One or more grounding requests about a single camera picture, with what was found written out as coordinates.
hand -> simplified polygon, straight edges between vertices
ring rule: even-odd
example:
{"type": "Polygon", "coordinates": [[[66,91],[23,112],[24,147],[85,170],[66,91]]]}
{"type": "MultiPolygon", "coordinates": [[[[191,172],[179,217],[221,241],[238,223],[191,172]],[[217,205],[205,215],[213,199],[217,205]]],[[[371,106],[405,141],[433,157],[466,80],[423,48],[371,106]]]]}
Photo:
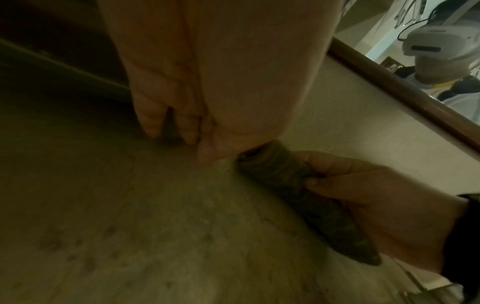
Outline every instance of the hand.
{"type": "Polygon", "coordinates": [[[140,124],[168,109],[201,162],[279,137],[303,102],[343,1],[99,0],[140,124]]]}
{"type": "Polygon", "coordinates": [[[466,210],[465,199],[369,162],[318,152],[296,156],[326,176],[306,179],[307,189],[344,203],[380,252],[441,272],[444,243],[466,210]]]}

